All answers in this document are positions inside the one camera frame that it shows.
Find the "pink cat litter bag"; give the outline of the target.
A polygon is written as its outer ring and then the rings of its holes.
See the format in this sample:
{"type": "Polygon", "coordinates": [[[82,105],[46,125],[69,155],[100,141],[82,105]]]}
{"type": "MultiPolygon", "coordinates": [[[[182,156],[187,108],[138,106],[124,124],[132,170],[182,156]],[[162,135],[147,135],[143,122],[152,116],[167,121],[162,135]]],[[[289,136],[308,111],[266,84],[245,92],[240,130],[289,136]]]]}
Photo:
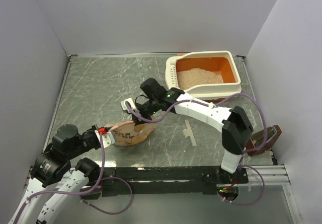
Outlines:
{"type": "Polygon", "coordinates": [[[155,123],[142,123],[135,125],[133,120],[118,123],[109,123],[105,127],[110,128],[116,137],[115,145],[133,146],[145,141],[155,130],[155,123]]]}

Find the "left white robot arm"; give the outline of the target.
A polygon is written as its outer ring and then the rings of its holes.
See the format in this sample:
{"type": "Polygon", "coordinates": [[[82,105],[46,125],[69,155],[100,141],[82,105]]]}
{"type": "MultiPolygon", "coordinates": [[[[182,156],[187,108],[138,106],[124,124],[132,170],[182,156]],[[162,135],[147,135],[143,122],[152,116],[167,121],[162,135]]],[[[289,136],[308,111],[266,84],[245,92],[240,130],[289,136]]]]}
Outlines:
{"type": "Polygon", "coordinates": [[[37,223],[48,221],[61,210],[70,196],[82,195],[80,189],[93,185],[88,194],[99,184],[104,168],[88,158],[79,160],[66,183],[56,190],[62,177],[70,170],[71,160],[92,149],[104,150],[114,143],[112,133],[106,128],[91,129],[79,134],[75,125],[61,126],[52,142],[35,161],[25,194],[10,223],[37,223]]]}

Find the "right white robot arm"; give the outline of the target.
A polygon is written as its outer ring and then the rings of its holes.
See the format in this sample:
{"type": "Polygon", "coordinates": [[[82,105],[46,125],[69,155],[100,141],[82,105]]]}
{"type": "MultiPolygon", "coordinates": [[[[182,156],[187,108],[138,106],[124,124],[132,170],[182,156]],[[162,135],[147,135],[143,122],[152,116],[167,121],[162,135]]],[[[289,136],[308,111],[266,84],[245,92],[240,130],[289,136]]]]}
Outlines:
{"type": "Polygon", "coordinates": [[[151,117],[158,111],[185,115],[199,120],[221,133],[224,148],[219,175],[225,183],[237,177],[237,169],[246,149],[246,144],[253,133],[253,127],[243,108],[220,107],[197,99],[178,88],[166,90],[156,79],[148,78],[140,85],[146,102],[136,103],[129,98],[123,102],[123,109],[132,114],[136,124],[158,123],[164,119],[153,120],[151,117]]]}

